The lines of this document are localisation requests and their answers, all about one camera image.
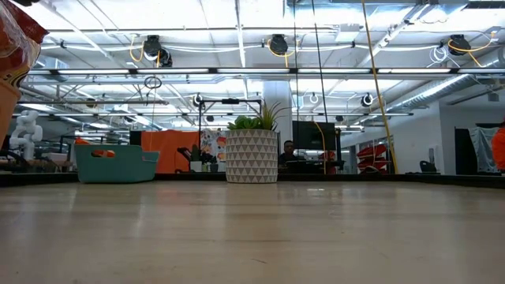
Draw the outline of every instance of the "hanging cable reel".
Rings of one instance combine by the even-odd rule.
[[[361,97],[361,105],[363,107],[370,107],[373,103],[373,96],[370,95],[370,93],[367,93],[366,95],[363,95]]]

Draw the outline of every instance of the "white pillar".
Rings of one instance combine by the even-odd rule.
[[[281,150],[286,140],[293,139],[293,118],[291,107],[293,106],[293,96],[291,95],[291,86],[289,81],[265,81],[263,82],[263,98],[267,106],[271,107],[280,102],[278,109],[276,132],[280,133]]]

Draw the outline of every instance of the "computer monitor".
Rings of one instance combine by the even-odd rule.
[[[336,151],[335,124],[317,122],[324,134],[324,147]],[[293,121],[293,142],[295,149],[323,150],[323,136],[313,121]]]

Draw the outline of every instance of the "white robot figure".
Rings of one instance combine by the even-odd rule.
[[[35,144],[33,142],[39,142],[42,140],[42,127],[36,125],[36,119],[39,117],[39,113],[34,110],[24,110],[21,112],[21,116],[17,118],[16,129],[10,136],[10,147],[18,148],[20,145],[23,147],[23,158],[25,160],[33,159],[33,152],[35,150]],[[18,138],[20,134],[26,132],[23,138]]]

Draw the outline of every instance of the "yellow pole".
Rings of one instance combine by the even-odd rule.
[[[382,97],[380,95],[379,90],[379,82],[377,81],[376,61],[373,57],[372,38],[370,37],[370,30],[368,28],[365,0],[361,0],[361,6],[363,7],[363,16],[365,17],[366,36],[368,37],[368,50],[370,51],[370,58],[372,59],[372,72],[373,72],[373,80],[376,82],[377,99],[379,99],[380,112],[382,113],[382,120],[384,121],[384,125],[386,126],[387,143],[389,144],[389,149],[391,150],[391,156],[393,158],[393,166],[395,167],[395,174],[397,174],[398,165],[396,164],[395,146],[391,142],[391,133],[389,131],[389,125],[387,123],[386,113],[384,112],[384,105],[382,104]]]

